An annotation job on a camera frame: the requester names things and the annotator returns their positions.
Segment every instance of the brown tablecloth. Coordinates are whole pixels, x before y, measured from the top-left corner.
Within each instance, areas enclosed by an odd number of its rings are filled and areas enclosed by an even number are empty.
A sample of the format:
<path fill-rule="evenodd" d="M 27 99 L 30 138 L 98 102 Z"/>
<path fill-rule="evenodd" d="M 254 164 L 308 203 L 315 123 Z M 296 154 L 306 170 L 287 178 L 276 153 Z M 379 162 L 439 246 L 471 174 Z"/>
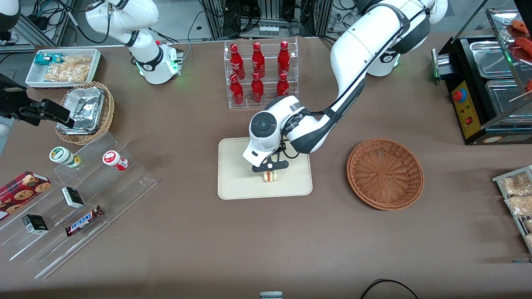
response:
<path fill-rule="evenodd" d="M 98 81 L 116 101 L 111 131 L 160 183 L 44 280 L 3 257 L 0 292 L 9 293 L 0 297 L 358 298 L 391 278 L 425 298 L 530 298 L 532 265 L 511 263 L 527 249 L 491 178 L 531 164 L 531 146 L 463 145 L 445 85 L 432 80 L 430 49 L 449 36 L 431 35 L 392 74 L 367 78 L 310 157 L 309 196 L 238 201 L 217 196 L 218 142 L 247 136 L 256 111 L 227 107 L 223 43 L 194 44 L 182 76 L 161 86 L 138 74 L 126 48 L 100 48 Z M 320 110 L 337 95 L 330 49 L 299 42 L 300 100 Z M 55 100 L 64 92 L 29 90 Z M 51 171 L 54 146 L 79 148 L 53 128 L 15 123 L 0 184 Z M 347 183 L 349 152 L 372 137 L 403 143 L 421 161 L 425 189 L 404 211 L 377 211 Z M 372 298 L 409 297 L 394 285 L 375 289 Z"/>

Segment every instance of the yellow control panel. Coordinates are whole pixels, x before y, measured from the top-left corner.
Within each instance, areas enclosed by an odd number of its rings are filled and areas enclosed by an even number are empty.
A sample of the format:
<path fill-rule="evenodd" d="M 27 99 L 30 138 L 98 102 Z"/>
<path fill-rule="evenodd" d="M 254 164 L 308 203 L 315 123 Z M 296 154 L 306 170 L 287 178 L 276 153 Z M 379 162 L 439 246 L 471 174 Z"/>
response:
<path fill-rule="evenodd" d="M 478 121 L 477 111 L 475 111 L 475 106 L 473 106 L 473 101 L 469 96 L 469 89 L 467 88 L 466 82 L 460 83 L 453 90 L 451 96 L 453 97 L 454 108 L 460 120 L 460 127 L 462 127 L 464 136 L 469 138 L 480 131 L 482 126 Z"/>

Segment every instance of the wicker basket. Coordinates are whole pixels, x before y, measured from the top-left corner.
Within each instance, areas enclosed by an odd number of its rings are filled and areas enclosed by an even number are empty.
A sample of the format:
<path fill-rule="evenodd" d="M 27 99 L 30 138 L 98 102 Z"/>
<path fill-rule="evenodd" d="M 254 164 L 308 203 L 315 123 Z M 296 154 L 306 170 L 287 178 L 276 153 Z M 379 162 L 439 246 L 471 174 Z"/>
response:
<path fill-rule="evenodd" d="M 358 144 L 347 159 L 349 184 L 367 204 L 380 210 L 412 205 L 423 190 L 423 170 L 404 145 L 385 138 Z"/>
<path fill-rule="evenodd" d="M 83 84 L 80 86 L 76 86 L 75 89 L 80 88 L 89 88 L 89 87 L 98 87 L 101 88 L 105 92 L 105 99 L 103 103 L 102 108 L 102 115 L 100 116 L 100 126 L 96 133 L 92 135 L 66 135 L 61 132 L 59 132 L 57 129 L 55 129 L 55 133 L 61 138 L 61 140 L 68 142 L 68 143 L 75 143 L 77 145 L 86 145 L 87 143 L 91 142 L 93 139 L 95 139 L 97 136 L 99 136 L 102 133 L 105 133 L 109 130 L 109 127 L 111 126 L 111 122 L 113 121 L 113 113 L 114 113 L 114 99 L 113 95 L 109 92 L 109 89 L 99 83 L 99 82 L 91 82 L 87 84 Z M 61 105 L 64 105 L 65 100 L 67 98 L 67 95 L 63 97 L 63 100 L 61 100 Z"/>

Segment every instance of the red emergency stop button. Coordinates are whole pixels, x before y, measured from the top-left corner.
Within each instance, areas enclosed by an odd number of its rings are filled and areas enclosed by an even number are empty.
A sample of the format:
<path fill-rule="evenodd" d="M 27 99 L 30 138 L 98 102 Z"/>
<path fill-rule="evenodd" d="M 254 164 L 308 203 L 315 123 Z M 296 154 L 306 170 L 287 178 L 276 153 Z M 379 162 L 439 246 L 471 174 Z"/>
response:
<path fill-rule="evenodd" d="M 453 100 L 458 102 L 461 99 L 462 99 L 462 92 L 458 90 L 457 92 L 453 94 Z"/>
<path fill-rule="evenodd" d="M 458 103 L 462 103 L 466 100 L 467 97 L 467 91 L 463 88 L 460 88 L 460 90 L 457 90 L 453 93 L 453 100 L 457 101 Z"/>

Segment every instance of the coca-cola bottle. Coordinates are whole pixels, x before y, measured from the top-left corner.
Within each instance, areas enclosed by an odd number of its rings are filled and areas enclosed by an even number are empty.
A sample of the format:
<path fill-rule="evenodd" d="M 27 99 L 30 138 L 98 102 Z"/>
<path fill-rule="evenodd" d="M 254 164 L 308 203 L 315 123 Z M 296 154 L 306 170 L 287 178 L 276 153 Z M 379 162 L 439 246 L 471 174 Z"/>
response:
<path fill-rule="evenodd" d="M 277 96 L 288 95 L 288 89 L 290 85 L 286 81 L 286 73 L 281 73 L 279 76 L 279 82 L 277 82 Z"/>
<path fill-rule="evenodd" d="M 237 106 L 244 105 L 244 90 L 242 89 L 242 85 L 240 82 L 238 82 L 238 78 L 235 74 L 231 74 L 229 77 L 231 80 L 231 85 L 229 85 L 229 89 L 231 90 L 231 97 L 233 98 L 233 102 Z"/>
<path fill-rule="evenodd" d="M 288 52 L 288 42 L 285 40 L 281 41 L 281 51 L 279 51 L 279 56 L 277 56 L 277 67 L 279 75 L 288 73 L 290 70 L 290 53 Z"/>
<path fill-rule="evenodd" d="M 264 54 L 261 51 L 261 43 L 253 43 L 253 56 L 251 57 L 253 62 L 253 72 L 259 73 L 260 78 L 266 76 L 266 66 L 264 64 Z"/>
<path fill-rule="evenodd" d="M 251 82 L 251 90 L 253 91 L 253 100 L 256 103 L 262 103 L 264 99 L 264 84 L 261 81 L 261 76 L 258 72 L 253 73 L 253 82 Z"/>
<path fill-rule="evenodd" d="M 238 52 L 238 46 L 232 44 L 229 48 L 231 49 L 231 68 L 240 80 L 244 80 L 244 78 L 246 78 L 244 60 L 242 59 L 242 55 Z"/>

